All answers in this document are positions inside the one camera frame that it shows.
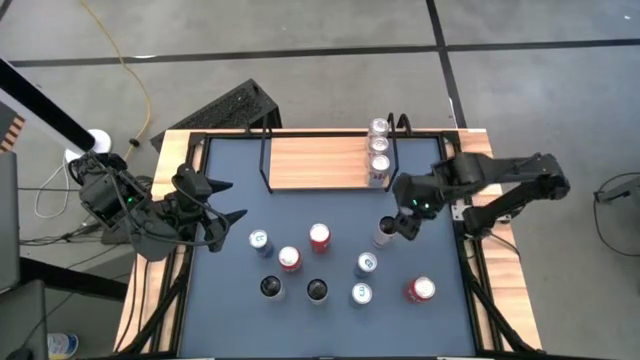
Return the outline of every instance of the soda can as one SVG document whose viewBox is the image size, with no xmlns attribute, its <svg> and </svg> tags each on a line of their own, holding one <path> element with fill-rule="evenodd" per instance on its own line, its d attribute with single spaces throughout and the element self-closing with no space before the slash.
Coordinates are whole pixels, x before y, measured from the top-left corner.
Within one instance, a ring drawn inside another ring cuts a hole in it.
<svg viewBox="0 0 640 360">
<path fill-rule="evenodd" d="M 269 241 L 267 232 L 264 230 L 253 230 L 249 235 L 249 244 L 256 249 L 258 255 L 268 258 L 273 255 L 273 244 Z"/>
<path fill-rule="evenodd" d="M 269 275 L 260 281 L 260 292 L 269 300 L 274 301 L 281 301 L 286 294 L 282 281 L 273 275 Z"/>
<path fill-rule="evenodd" d="M 386 119 L 377 118 L 369 123 L 368 137 L 382 136 L 384 138 L 389 135 L 389 123 Z"/>
<path fill-rule="evenodd" d="M 307 285 L 307 296 L 313 305 L 322 305 L 327 301 L 329 288 L 327 283 L 321 279 L 313 279 Z"/>
<path fill-rule="evenodd" d="M 426 276 L 419 276 L 407 284 L 404 294 L 410 303 L 429 301 L 436 293 L 436 285 Z"/>
<path fill-rule="evenodd" d="M 362 253 L 358 256 L 358 261 L 356 261 L 354 274 L 358 278 L 366 278 L 371 275 L 376 267 L 378 267 L 378 259 L 376 259 L 376 256 L 369 252 Z"/>
<path fill-rule="evenodd" d="M 384 155 L 376 155 L 369 161 L 369 186 L 382 187 L 389 174 L 391 162 Z"/>
<path fill-rule="evenodd" d="M 376 155 L 386 155 L 389 150 L 389 140 L 382 136 L 375 136 L 369 140 L 368 153 L 369 159 Z"/>
<path fill-rule="evenodd" d="M 294 272 L 302 266 L 302 258 L 300 252 L 293 246 L 285 246 L 278 254 L 278 261 L 282 270 L 286 272 Z"/>
<path fill-rule="evenodd" d="M 355 308 L 363 308 L 371 302 L 373 298 L 373 291 L 371 287 L 365 283 L 358 283 L 351 288 L 351 294 L 349 294 L 349 302 L 351 306 Z"/>
<path fill-rule="evenodd" d="M 315 224 L 309 230 L 309 241 L 311 249 L 316 254 L 324 254 L 329 250 L 331 243 L 331 231 L 325 224 Z"/>
<path fill-rule="evenodd" d="M 49 360 L 65 360 L 75 355 L 80 341 L 76 334 L 53 333 L 47 334 Z"/>
<path fill-rule="evenodd" d="M 391 216 L 385 216 L 380 219 L 378 226 L 376 226 L 376 231 L 373 233 L 373 246 L 381 249 L 391 242 L 396 234 L 393 222 L 394 220 Z"/>
</svg>

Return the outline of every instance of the concrete floor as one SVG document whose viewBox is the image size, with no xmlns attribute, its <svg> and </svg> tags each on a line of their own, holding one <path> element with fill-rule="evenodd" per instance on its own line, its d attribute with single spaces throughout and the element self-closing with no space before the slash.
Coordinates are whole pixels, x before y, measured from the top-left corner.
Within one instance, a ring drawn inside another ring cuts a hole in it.
<svg viewBox="0 0 640 360">
<path fill-rule="evenodd" d="M 449 44 L 640 38 L 640 5 L 628 0 L 437 0 Z M 89 1 L 124 55 L 432 45 L 421 0 Z M 113 56 L 76 0 L 14 1 L 0 22 L 8 60 Z M 640 261 L 604 247 L 595 234 L 592 192 L 607 178 L 638 171 L 637 84 L 640 47 L 450 54 L 469 127 L 489 130 L 496 156 L 556 155 L 572 183 L 560 202 L 538 202 L 514 229 L 543 346 L 551 353 L 634 359 L 640 352 Z M 414 126 L 453 127 L 436 53 L 203 61 L 135 65 L 153 102 L 154 135 L 230 88 L 254 78 L 280 105 L 286 127 L 354 127 L 389 111 Z M 26 77 L 83 126 L 107 130 L 114 151 L 144 121 L 135 82 L 119 66 L 22 68 Z M 38 186 L 59 166 L 62 149 L 27 126 L 15 148 L 21 186 Z M 153 175 L 150 146 L 131 159 Z M 61 187 L 58 178 L 52 186 Z M 20 194 L 24 238 L 65 232 L 84 218 L 76 197 L 59 218 L 33 215 Z M 46 194 L 53 211 L 60 194 Z M 638 209 L 622 200 L 601 209 L 603 232 L 640 252 Z M 99 244 L 26 248 L 60 266 L 101 251 Z M 80 267 L 105 276 L 129 270 L 130 251 Z M 55 303 L 56 294 L 49 299 Z M 81 356 L 107 354 L 119 304 L 80 296 L 50 320 L 52 331 L 86 339 Z M 84 314 L 94 314 L 87 319 Z"/>
</svg>

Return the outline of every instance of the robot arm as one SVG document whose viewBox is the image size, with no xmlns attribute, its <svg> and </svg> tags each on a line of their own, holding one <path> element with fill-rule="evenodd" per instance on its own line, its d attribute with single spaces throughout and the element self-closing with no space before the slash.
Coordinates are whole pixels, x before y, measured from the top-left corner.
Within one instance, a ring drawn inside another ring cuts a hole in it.
<svg viewBox="0 0 640 360">
<path fill-rule="evenodd" d="M 569 181 L 553 155 L 491 159 L 483 154 L 461 153 L 432 165 L 426 175 L 402 173 L 393 184 L 398 205 L 394 226 L 409 240 L 415 239 L 424 219 L 434 219 L 442 208 L 474 195 L 491 184 L 521 183 L 485 206 L 470 206 L 463 213 L 464 229 L 480 235 L 504 215 L 515 217 L 529 202 L 558 200 L 569 192 Z"/>
</svg>

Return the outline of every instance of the can rack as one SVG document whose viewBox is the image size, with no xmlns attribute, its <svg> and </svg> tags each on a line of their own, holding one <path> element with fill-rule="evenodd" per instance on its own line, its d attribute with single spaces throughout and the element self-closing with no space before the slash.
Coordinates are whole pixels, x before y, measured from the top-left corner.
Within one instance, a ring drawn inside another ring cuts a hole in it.
<svg viewBox="0 0 640 360">
<path fill-rule="evenodd" d="M 406 137 L 410 137 L 412 135 L 412 130 L 411 130 L 411 123 L 409 122 L 409 118 L 407 117 L 406 114 L 402 114 L 400 115 L 400 118 L 398 119 L 398 123 L 396 125 L 395 121 L 394 121 L 394 116 L 393 113 L 389 113 L 389 115 L 387 116 L 387 122 L 391 125 L 391 131 L 389 132 L 389 135 L 387 136 L 387 138 L 391 139 L 391 144 L 392 144 L 392 148 L 393 148 L 393 162 L 394 162 L 394 169 L 391 172 L 391 175 L 388 178 L 388 184 L 387 186 L 385 186 L 384 188 L 382 187 L 370 187 L 368 185 L 364 185 L 364 184 L 359 184 L 356 186 L 352 186 L 352 185 L 345 185 L 344 187 L 331 187 L 331 188 L 315 188 L 315 187 L 310 187 L 310 188 L 305 188 L 304 190 L 310 190 L 310 189 L 317 189 L 317 190 L 354 190 L 354 189 L 368 189 L 368 190 L 380 190 L 383 189 L 385 192 L 388 192 L 391 189 L 391 185 L 393 184 L 393 181 L 396 178 L 396 175 L 398 174 L 398 170 L 400 169 L 400 159 L 398 156 L 398 145 L 397 145 L 397 138 L 400 136 L 406 136 Z M 367 136 L 367 132 L 365 130 L 363 130 L 362 132 L 352 132 L 352 133 L 336 133 L 334 135 L 334 137 L 362 137 L 365 138 Z M 274 188 L 274 186 L 272 186 L 272 184 L 270 183 L 269 177 L 267 176 L 265 170 L 264 170 L 264 163 L 265 163 L 265 152 L 266 152 L 266 142 L 267 139 L 271 140 L 274 139 L 274 137 L 278 137 L 277 134 L 274 134 L 272 127 L 267 123 L 267 121 L 263 121 L 262 122 L 262 131 L 260 133 L 260 160 L 258 163 L 258 171 L 260 173 L 260 177 L 262 178 L 262 181 L 264 182 L 267 191 L 269 191 L 269 193 L 273 193 L 275 190 L 287 190 L 287 189 L 278 189 L 278 188 Z M 297 136 L 288 136 L 288 137 L 304 137 L 304 134 L 300 134 Z M 309 138 L 318 137 L 318 134 L 314 134 L 314 135 L 310 135 Z"/>
</svg>

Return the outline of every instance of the can lid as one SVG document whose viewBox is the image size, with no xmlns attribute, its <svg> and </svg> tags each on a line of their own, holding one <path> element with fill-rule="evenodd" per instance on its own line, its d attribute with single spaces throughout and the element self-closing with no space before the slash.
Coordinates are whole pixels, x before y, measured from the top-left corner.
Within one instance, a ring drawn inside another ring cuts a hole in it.
<svg viewBox="0 0 640 360">
<path fill-rule="evenodd" d="M 280 250 L 278 259 L 282 265 L 293 266 L 300 259 L 300 253 L 293 246 L 285 246 Z"/>
<path fill-rule="evenodd" d="M 322 300 L 327 297 L 329 288 L 327 283 L 321 279 L 313 279 L 307 285 L 307 294 L 313 300 Z"/>
<path fill-rule="evenodd" d="M 358 304 L 367 304 L 373 297 L 373 291 L 371 291 L 371 287 L 369 285 L 365 283 L 358 283 L 353 286 L 353 289 L 351 289 L 351 296 Z"/>
<path fill-rule="evenodd" d="M 385 133 L 389 131 L 389 123 L 386 119 L 373 119 L 373 121 L 371 122 L 371 129 L 376 133 Z"/>
<path fill-rule="evenodd" d="M 389 140 L 382 136 L 376 136 L 371 139 L 369 146 L 375 151 L 386 151 L 389 148 Z"/>
<path fill-rule="evenodd" d="M 436 285 L 426 276 L 421 276 L 416 279 L 413 284 L 416 295 L 422 299 L 430 299 L 436 292 Z"/>
<path fill-rule="evenodd" d="M 364 272 L 372 272 L 378 267 L 378 259 L 372 253 L 362 253 L 358 256 L 358 267 Z"/>
<path fill-rule="evenodd" d="M 384 155 L 376 155 L 371 159 L 371 166 L 378 171 L 385 171 L 391 166 L 389 158 Z"/>
<path fill-rule="evenodd" d="M 315 224 L 309 231 L 309 237 L 312 241 L 323 242 L 329 238 L 329 228 L 325 224 Z"/>
<path fill-rule="evenodd" d="M 273 297 L 282 289 L 282 282 L 273 275 L 269 275 L 260 281 L 260 291 L 264 296 Z"/>
<path fill-rule="evenodd" d="M 267 232 L 264 230 L 253 230 L 249 235 L 249 244 L 256 249 L 267 245 Z"/>
</svg>

